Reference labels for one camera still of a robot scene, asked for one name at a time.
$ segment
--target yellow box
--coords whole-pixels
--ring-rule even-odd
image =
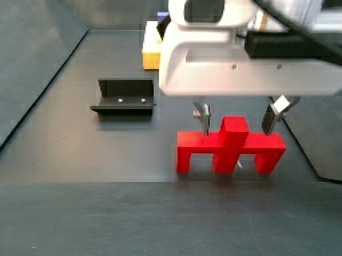
[[[159,69],[162,38],[157,30],[158,22],[147,21],[143,43],[143,67],[145,69]]]

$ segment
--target black cable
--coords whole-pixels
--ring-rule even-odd
[[[313,44],[320,50],[329,54],[329,58],[325,61],[342,66],[342,50],[329,42],[322,41],[317,35],[313,35],[309,30],[298,23],[290,21],[285,15],[273,7],[270,2],[265,0],[253,0],[254,3],[269,13],[273,18],[289,28],[290,32],[301,35],[305,40]]]

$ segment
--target gray wall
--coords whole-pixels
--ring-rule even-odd
[[[0,146],[87,27],[55,0],[0,0]]]
[[[167,11],[169,0],[61,0],[97,30],[139,30],[158,11]]]
[[[320,177],[342,181],[342,92],[304,97],[286,122]]]

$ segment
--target black bracket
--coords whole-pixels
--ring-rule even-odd
[[[102,100],[91,110],[102,115],[147,115],[154,112],[154,81],[101,79]]]

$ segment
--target red block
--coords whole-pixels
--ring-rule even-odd
[[[260,174],[270,174],[286,151],[280,134],[250,133],[245,117],[225,117],[219,132],[178,133],[178,173],[189,173],[191,154],[214,154],[217,174],[233,174],[241,154],[256,154]]]

